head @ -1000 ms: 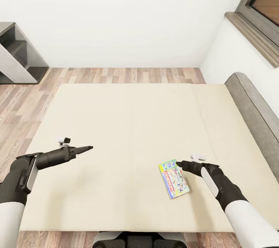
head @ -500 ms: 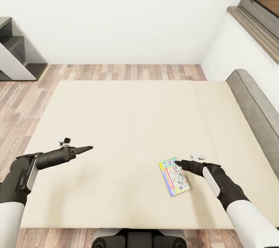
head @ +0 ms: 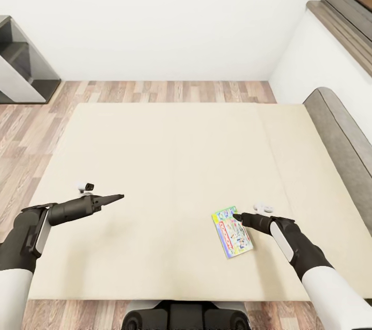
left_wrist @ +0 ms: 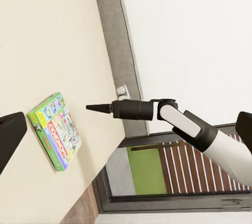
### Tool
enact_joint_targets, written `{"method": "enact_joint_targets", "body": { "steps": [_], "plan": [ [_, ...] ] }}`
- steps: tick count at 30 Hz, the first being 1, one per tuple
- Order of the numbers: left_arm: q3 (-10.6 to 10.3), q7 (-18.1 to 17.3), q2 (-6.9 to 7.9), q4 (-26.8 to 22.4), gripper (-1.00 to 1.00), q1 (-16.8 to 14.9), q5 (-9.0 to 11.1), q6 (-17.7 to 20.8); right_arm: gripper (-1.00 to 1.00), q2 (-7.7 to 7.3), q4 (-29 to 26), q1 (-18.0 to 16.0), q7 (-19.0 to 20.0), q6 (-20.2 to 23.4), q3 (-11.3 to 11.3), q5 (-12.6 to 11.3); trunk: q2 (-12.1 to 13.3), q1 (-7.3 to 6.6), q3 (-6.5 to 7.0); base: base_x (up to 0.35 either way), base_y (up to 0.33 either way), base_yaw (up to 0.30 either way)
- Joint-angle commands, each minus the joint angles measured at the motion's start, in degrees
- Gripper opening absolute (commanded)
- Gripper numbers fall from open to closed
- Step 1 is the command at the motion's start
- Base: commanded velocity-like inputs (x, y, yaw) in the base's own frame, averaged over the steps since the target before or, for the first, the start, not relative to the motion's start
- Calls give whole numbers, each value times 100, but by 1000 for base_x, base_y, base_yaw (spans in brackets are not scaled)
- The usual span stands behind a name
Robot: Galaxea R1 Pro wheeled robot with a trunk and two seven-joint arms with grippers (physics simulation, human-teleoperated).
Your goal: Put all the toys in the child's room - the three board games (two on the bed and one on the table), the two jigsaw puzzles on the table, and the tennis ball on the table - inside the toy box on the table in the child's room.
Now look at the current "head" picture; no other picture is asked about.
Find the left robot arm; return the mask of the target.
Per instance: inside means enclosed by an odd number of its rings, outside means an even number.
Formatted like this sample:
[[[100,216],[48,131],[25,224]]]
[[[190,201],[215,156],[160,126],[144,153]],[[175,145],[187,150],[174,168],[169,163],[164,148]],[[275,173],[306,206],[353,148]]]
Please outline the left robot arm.
[[[51,227],[93,215],[102,205],[122,198],[121,194],[93,195],[94,185],[83,181],[74,188],[79,198],[22,209],[0,243],[0,330],[21,330],[36,260],[42,256]]]

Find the board game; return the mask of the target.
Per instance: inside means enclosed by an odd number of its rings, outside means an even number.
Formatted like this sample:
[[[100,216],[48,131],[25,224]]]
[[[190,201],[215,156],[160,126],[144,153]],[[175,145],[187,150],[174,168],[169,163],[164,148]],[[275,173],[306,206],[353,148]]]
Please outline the board game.
[[[236,206],[211,214],[227,258],[254,248],[246,228],[233,214],[238,214]]]

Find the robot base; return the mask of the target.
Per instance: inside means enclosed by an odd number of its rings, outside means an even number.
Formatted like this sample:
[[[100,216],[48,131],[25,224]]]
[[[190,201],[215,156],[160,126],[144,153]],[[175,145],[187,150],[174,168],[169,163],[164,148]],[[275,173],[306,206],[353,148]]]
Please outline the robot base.
[[[121,330],[251,330],[242,301],[132,300]]]

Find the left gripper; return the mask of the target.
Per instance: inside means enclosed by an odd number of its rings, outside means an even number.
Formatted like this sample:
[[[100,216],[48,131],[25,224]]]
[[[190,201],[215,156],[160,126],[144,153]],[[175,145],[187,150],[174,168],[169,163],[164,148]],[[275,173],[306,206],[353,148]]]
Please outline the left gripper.
[[[68,200],[64,206],[64,215],[68,222],[84,218],[93,215],[95,211],[101,211],[102,205],[106,205],[120,198],[122,198],[121,194],[104,197],[87,195],[73,200]]]

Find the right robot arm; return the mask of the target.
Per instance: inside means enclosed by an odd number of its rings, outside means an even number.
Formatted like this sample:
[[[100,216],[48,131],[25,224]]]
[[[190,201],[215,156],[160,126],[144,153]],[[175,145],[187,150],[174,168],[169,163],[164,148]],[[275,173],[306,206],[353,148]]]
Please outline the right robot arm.
[[[271,205],[255,203],[253,214],[233,214],[244,227],[274,237],[293,266],[325,330],[372,330],[372,307],[326,259],[322,249],[301,232],[294,219],[265,217]]]

